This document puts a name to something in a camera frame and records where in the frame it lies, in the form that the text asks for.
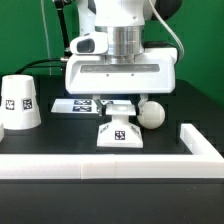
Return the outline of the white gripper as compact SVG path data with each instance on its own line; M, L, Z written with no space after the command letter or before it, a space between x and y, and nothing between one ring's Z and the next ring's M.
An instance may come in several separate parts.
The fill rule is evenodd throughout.
M148 94L174 90L176 61L175 48L147 48L130 64L109 64L103 55L73 55L67 62L65 87L70 94L92 94L99 116L100 94L140 94L137 115L142 115Z

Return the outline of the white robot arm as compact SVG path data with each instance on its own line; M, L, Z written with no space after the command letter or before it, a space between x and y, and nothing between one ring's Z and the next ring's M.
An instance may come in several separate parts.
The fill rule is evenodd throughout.
M131 113L144 111L150 94L175 88L175 64L184 57L181 41L143 40L145 22L156 18L168 25L156 8L158 0L77 0L80 34L70 42L65 88L76 100L57 99L56 113L110 113L123 100L103 101L103 95L138 94Z

